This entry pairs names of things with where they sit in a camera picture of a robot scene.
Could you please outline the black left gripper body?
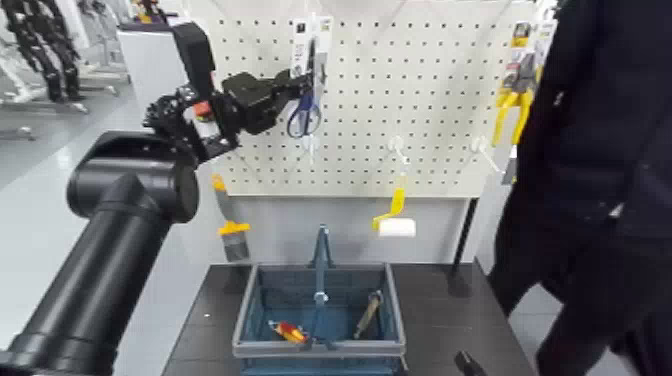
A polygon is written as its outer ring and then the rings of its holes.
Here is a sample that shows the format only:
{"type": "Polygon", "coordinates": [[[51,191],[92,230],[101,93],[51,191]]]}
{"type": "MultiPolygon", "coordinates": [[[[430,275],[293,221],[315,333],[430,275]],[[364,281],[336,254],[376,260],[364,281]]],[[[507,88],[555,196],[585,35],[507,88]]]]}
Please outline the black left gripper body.
{"type": "Polygon", "coordinates": [[[270,129],[280,113],[278,87],[287,82],[287,71],[272,78],[242,72],[221,82],[224,94],[224,127],[236,134],[257,135],[270,129]]]}

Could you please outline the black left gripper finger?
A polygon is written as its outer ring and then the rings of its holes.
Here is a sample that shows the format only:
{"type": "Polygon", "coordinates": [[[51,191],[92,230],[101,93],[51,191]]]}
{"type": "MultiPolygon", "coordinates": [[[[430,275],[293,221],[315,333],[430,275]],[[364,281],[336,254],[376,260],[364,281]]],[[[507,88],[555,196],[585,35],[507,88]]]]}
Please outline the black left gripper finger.
{"type": "Polygon", "coordinates": [[[304,74],[297,77],[291,75],[289,69],[285,69],[276,74],[273,78],[273,84],[278,87],[311,87],[312,75],[304,74]]]}
{"type": "Polygon", "coordinates": [[[300,101],[306,95],[312,96],[313,86],[308,83],[289,83],[285,86],[286,102],[300,101]]]}

